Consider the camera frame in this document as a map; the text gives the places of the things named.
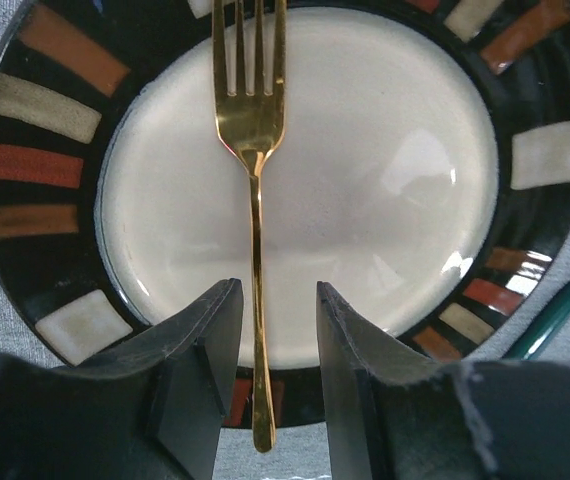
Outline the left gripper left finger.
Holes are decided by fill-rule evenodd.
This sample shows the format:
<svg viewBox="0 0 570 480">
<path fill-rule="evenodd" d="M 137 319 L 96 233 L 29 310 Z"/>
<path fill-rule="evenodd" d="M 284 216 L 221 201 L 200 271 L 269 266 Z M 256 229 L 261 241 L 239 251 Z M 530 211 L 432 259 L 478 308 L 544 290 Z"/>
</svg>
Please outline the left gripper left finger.
<svg viewBox="0 0 570 480">
<path fill-rule="evenodd" d="M 243 316 L 237 279 L 81 365 L 0 353 L 0 479 L 208 479 Z"/>
</svg>

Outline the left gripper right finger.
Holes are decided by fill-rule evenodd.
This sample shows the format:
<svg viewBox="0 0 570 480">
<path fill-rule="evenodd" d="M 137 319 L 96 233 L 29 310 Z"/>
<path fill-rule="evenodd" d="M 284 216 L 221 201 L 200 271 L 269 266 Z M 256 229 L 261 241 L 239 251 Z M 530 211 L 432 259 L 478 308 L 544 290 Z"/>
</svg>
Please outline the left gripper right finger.
<svg viewBox="0 0 570 480">
<path fill-rule="evenodd" d="M 326 282 L 317 339 L 336 479 L 570 479 L 570 362 L 439 363 Z"/>
</svg>

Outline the gold spoon green handle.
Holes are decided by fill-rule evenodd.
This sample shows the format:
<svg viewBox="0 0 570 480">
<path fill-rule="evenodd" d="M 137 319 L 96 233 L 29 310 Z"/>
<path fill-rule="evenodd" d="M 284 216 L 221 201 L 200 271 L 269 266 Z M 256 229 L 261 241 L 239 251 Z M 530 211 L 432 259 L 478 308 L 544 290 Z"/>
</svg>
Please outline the gold spoon green handle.
<svg viewBox="0 0 570 480">
<path fill-rule="evenodd" d="M 570 281 L 541 309 L 503 355 L 507 360 L 535 360 L 570 318 Z"/>
</svg>

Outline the dark rimmed dinner plate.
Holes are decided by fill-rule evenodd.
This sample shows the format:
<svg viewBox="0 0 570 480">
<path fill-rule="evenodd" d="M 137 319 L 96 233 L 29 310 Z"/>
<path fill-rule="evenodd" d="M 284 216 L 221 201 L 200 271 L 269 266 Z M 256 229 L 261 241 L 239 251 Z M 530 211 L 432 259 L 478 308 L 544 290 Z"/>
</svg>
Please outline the dark rimmed dinner plate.
<svg viewBox="0 0 570 480">
<path fill-rule="evenodd" d="M 78 365 L 214 283 L 252 287 L 220 142 L 214 25 L 254 1 L 26 1 L 0 43 L 0 283 Z M 262 170 L 276 423 L 324 418 L 316 285 L 448 362 L 511 318 L 570 232 L 570 1 L 292 1 Z"/>
</svg>

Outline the gold fork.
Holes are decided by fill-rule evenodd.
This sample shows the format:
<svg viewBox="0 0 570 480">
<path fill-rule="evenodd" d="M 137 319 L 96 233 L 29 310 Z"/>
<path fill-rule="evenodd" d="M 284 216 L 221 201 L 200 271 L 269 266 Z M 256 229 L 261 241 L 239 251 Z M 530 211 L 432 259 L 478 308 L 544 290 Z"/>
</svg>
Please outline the gold fork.
<svg viewBox="0 0 570 480">
<path fill-rule="evenodd" d="M 212 2 L 213 82 L 215 123 L 222 144 L 246 170 L 250 188 L 252 308 L 254 367 L 252 432 L 255 449 L 270 452 L 276 443 L 276 420 L 265 329 L 262 272 L 262 171 L 282 143 L 285 132 L 286 8 L 275 3 L 272 74 L 266 82 L 264 65 L 264 3 L 255 8 L 254 89 L 247 88 L 244 42 L 244 3 L 235 3 L 236 89 L 229 90 L 224 3 Z"/>
</svg>

